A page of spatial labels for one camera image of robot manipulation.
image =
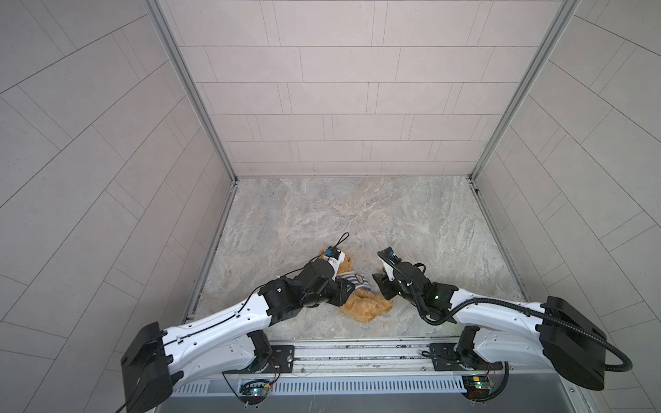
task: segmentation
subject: stuffed animal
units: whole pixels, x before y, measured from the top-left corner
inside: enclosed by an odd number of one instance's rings
[[[362,323],[370,322],[379,315],[389,313],[393,309],[392,302],[386,300],[381,294],[371,292],[367,277],[356,274],[353,260],[346,251],[344,254],[344,262],[340,264],[337,276],[351,281],[356,288],[346,303],[339,308],[340,311]]]

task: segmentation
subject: gray stone-patterned floor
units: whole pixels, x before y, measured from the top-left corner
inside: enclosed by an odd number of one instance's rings
[[[432,281],[523,299],[462,176],[248,179],[239,182],[198,316],[236,304],[259,284],[303,266],[345,231],[351,237],[341,247],[373,290],[371,274],[381,267],[376,252],[392,246],[404,261],[426,264]],[[322,304],[266,333],[285,340],[461,332],[450,323],[430,326],[404,299],[393,300],[393,310],[369,324]]]

